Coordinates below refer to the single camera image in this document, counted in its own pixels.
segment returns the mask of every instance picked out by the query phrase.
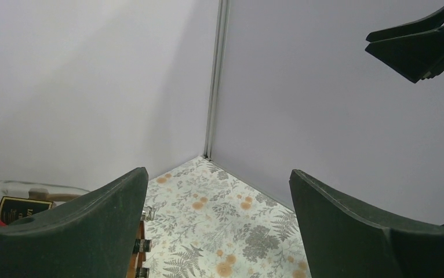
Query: bottle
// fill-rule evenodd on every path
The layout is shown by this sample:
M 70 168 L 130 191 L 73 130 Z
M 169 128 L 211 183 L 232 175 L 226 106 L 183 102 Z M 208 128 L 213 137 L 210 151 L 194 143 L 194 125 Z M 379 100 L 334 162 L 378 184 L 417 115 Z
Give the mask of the bottle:
M 87 193 L 88 190 L 71 186 L 0 181 L 0 220 L 10 224 Z

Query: gray panel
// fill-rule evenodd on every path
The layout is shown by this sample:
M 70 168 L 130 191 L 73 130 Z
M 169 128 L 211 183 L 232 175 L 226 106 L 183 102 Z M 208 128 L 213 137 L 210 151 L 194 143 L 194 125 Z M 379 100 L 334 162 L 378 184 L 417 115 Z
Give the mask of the gray panel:
M 371 31 L 444 1 L 232 1 L 212 159 L 292 206 L 294 168 L 372 205 L 444 223 L 444 74 L 412 84 Z

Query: floral pattern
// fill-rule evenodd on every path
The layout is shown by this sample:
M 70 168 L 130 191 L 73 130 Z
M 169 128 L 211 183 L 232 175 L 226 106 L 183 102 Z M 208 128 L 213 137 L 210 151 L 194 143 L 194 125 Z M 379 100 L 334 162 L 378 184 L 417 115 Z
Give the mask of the floral pattern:
M 152 277 L 311 277 L 295 213 L 198 157 L 150 181 Z

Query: wall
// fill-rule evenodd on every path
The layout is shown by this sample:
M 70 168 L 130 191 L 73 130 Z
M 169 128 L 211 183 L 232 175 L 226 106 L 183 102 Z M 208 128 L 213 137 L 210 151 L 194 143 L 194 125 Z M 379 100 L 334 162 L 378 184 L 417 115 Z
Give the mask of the wall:
M 290 207 L 297 168 L 444 223 L 444 74 L 415 85 L 364 51 L 368 33 L 442 5 L 232 1 L 213 160 Z
M 0 180 L 95 189 L 200 155 L 218 1 L 0 1 Z

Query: black robotic claw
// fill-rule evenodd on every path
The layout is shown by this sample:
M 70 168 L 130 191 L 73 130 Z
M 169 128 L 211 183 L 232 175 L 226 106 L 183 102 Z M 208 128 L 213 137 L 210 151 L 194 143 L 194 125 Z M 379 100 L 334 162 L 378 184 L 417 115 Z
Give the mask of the black robotic claw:
M 444 7 L 397 27 L 372 32 L 365 51 L 413 83 L 444 71 Z

